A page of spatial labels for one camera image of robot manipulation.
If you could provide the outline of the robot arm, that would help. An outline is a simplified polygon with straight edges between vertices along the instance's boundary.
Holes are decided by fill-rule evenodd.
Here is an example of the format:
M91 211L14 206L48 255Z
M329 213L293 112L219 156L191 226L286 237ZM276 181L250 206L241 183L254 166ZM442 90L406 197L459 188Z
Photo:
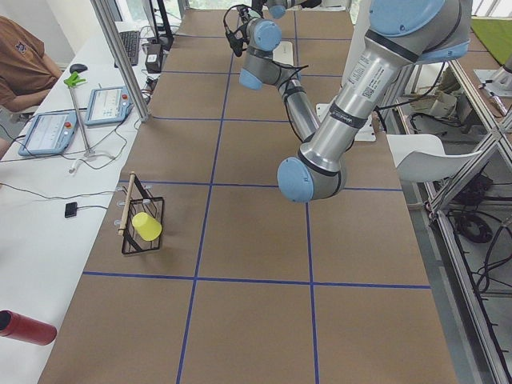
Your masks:
M280 18L294 1L253 1L242 16L247 44L240 83L252 90L275 86L302 142L294 157L278 168L278 187L292 202L336 195L346 183L343 154L380 103L404 66L462 57L470 43L471 1L372 1L365 49L330 104L318 119L298 78L298 68L273 60L282 31L265 19L266 7Z
M302 8L315 8L322 4L322 0L267 0L265 5L273 18L279 19L284 16L288 9L295 6Z

